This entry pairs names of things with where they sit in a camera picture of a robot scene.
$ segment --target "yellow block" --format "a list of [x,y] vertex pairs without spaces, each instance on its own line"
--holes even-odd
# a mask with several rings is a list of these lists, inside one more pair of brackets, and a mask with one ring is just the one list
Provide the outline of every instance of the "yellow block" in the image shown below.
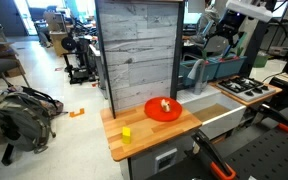
[[123,143],[125,144],[131,143],[131,129],[130,128],[123,127],[122,136],[123,136]]

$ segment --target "red plate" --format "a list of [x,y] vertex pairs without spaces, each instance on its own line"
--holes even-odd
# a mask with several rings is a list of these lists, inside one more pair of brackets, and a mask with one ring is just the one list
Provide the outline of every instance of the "red plate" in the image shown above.
[[[165,99],[165,101],[170,102],[170,112],[165,112],[161,106],[161,101]],[[176,120],[182,113],[182,106],[177,101],[168,98],[168,97],[156,97],[150,99],[146,102],[144,108],[145,114],[157,121],[174,121]]]

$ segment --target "sink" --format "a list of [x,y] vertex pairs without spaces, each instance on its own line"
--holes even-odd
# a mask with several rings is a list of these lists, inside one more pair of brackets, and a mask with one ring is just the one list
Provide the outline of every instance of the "sink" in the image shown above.
[[209,139],[213,139],[235,127],[243,117],[246,107],[216,88],[207,85],[200,95],[192,89],[177,92],[177,101],[203,122],[202,130]]

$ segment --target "blue bin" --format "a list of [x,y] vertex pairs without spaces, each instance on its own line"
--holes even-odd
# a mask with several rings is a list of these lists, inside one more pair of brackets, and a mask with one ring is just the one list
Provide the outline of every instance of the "blue bin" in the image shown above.
[[[197,78],[198,78],[198,75],[199,75],[201,67],[199,67],[197,69],[195,80],[187,78],[188,74],[191,72],[191,70],[192,70],[192,68],[193,68],[193,66],[194,66],[196,61],[197,60],[190,60],[190,61],[184,61],[184,62],[180,63],[179,75],[183,76],[183,84],[184,84],[184,86],[194,85],[196,80],[197,80]],[[215,73],[217,71],[218,65],[219,65],[219,63],[217,63],[217,62],[209,61],[209,64],[207,64],[205,66],[204,75],[203,75],[203,81],[206,81],[206,80],[210,81],[210,80],[214,79],[214,76],[215,76]]]
[[240,69],[246,59],[246,56],[241,56],[239,59],[231,59],[231,60],[226,60],[224,62],[220,62],[219,59],[221,57],[213,57],[209,61],[219,63],[218,69],[215,73],[215,78],[224,78],[232,75],[236,75],[240,72]]

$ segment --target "gray backpack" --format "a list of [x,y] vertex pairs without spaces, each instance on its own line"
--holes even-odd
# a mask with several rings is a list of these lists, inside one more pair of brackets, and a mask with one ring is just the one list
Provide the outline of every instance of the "gray backpack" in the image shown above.
[[51,130],[50,112],[41,102],[26,93],[0,96],[0,131],[7,142],[23,151],[40,153],[47,149]]

